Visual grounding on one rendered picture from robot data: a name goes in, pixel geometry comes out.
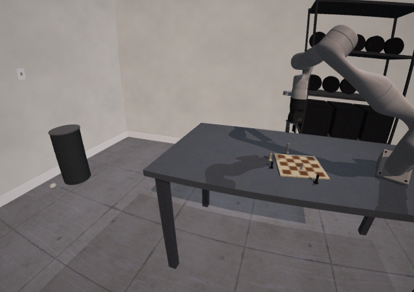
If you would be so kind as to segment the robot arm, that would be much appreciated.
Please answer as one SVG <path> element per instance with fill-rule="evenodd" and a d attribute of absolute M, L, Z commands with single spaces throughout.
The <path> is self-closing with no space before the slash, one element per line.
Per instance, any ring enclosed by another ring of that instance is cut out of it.
<path fill-rule="evenodd" d="M 313 67 L 324 61 L 343 76 L 377 113 L 402 120 L 409 130 L 385 161 L 385 169 L 391 175 L 403 175 L 414 168 L 414 107 L 388 77 L 358 69 L 346 59 L 357 43 L 358 36 L 351 27 L 333 27 L 318 44 L 292 57 L 291 66 L 305 70 L 303 74 L 294 76 L 292 87 L 307 89 Z"/>

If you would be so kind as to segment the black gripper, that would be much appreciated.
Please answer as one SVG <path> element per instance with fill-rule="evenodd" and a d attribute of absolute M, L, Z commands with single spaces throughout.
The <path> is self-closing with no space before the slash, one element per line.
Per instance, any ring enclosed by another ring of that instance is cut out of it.
<path fill-rule="evenodd" d="M 290 123 L 293 124 L 292 131 L 296 132 L 297 122 L 304 121 L 304 110 L 307 101 L 307 89 L 292 88 L 292 91 L 284 91 L 283 95 L 291 96 L 290 113 L 286 123 L 285 132 L 289 133 Z"/>

